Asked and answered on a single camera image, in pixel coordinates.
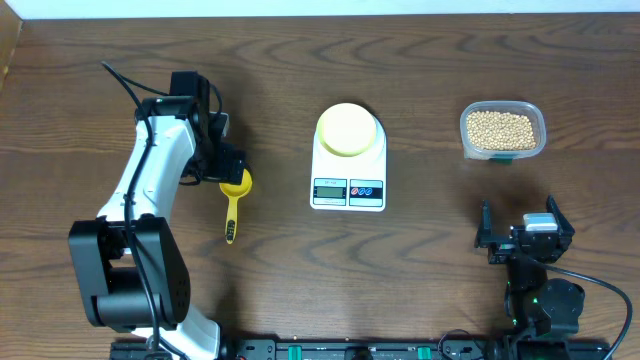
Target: white scale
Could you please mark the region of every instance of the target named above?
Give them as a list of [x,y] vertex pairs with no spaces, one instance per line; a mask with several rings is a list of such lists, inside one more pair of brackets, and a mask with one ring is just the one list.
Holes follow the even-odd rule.
[[364,108],[339,104],[320,117],[313,138],[310,192],[314,209],[384,210],[387,139],[380,121]]

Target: yellow scoop handle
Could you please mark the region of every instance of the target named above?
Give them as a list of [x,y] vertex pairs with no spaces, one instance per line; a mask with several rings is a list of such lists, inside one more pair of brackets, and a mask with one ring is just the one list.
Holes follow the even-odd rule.
[[233,243],[236,239],[236,233],[238,228],[238,198],[235,196],[229,196],[229,208],[227,209],[227,227],[226,235],[227,243]]
[[251,185],[253,185],[253,180],[247,169],[244,169],[242,173],[242,183],[240,185],[220,184],[220,190],[229,198],[225,226],[225,239],[229,244],[233,243],[238,233],[238,199],[251,191]]

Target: plastic container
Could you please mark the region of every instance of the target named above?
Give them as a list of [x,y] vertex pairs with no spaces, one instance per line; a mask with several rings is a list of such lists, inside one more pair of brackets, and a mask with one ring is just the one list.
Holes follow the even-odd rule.
[[[525,115],[531,121],[533,128],[533,138],[536,147],[531,150],[484,150],[474,146],[469,140],[467,132],[467,116],[476,111],[498,111],[501,113],[512,113]],[[544,126],[544,118],[540,109],[535,105],[524,101],[480,101],[469,105],[460,116],[460,134],[462,135],[462,146],[464,147],[464,157],[468,159],[489,160],[512,160],[538,155],[547,143],[547,129]]]

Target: white background wall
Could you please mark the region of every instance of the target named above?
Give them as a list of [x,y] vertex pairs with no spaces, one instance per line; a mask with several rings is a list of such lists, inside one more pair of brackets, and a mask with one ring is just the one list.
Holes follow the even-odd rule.
[[640,0],[5,0],[22,19],[638,12]]

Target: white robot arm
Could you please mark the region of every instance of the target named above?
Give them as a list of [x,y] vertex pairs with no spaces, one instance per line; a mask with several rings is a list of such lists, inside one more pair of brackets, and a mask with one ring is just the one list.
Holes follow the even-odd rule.
[[[196,179],[189,185],[201,180],[239,184],[245,167],[244,152],[220,141],[226,135],[229,117],[220,111],[209,112],[209,86],[208,80],[195,72],[177,72],[172,75],[167,96],[138,103],[135,145],[116,190],[96,220],[77,221],[69,233],[89,322],[149,338],[153,336],[153,312],[138,278],[139,269],[112,267],[110,263],[129,250],[130,239],[123,228],[134,229],[139,263],[155,303],[160,346],[178,350],[191,360],[219,357],[220,327],[190,304],[188,271],[168,227],[173,201],[185,176]],[[139,121],[141,116],[148,124]],[[149,124],[153,144],[143,158],[149,145]],[[141,159],[137,181],[132,180]],[[128,220],[124,196],[132,181]],[[176,352],[171,356],[181,357]]]

